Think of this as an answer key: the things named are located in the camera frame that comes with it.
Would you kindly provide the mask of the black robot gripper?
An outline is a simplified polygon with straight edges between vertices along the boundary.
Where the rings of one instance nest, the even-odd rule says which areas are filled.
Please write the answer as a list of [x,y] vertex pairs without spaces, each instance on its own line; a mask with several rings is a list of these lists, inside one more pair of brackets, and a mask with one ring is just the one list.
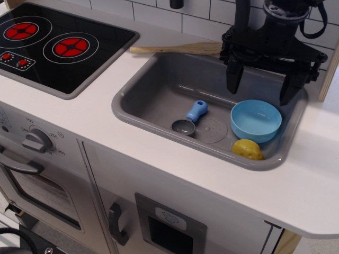
[[232,26],[222,36],[221,60],[227,65],[227,89],[236,94],[245,66],[284,74],[280,106],[288,105],[306,82],[316,81],[327,55],[299,41],[295,33],[304,22],[267,15],[264,25],[245,32]]

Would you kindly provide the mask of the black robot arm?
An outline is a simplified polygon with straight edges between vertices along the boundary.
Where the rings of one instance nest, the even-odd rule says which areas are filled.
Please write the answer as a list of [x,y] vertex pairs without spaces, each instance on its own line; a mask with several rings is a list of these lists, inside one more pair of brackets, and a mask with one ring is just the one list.
[[[305,19],[312,7],[319,9],[323,28],[307,34]],[[222,36],[220,60],[227,66],[227,89],[237,93],[245,66],[284,74],[279,100],[287,105],[305,84],[317,80],[321,64],[328,59],[295,37],[298,30],[308,39],[325,32],[328,19],[323,1],[264,1],[266,18],[257,30],[248,25],[250,9],[250,1],[236,1],[235,23]]]

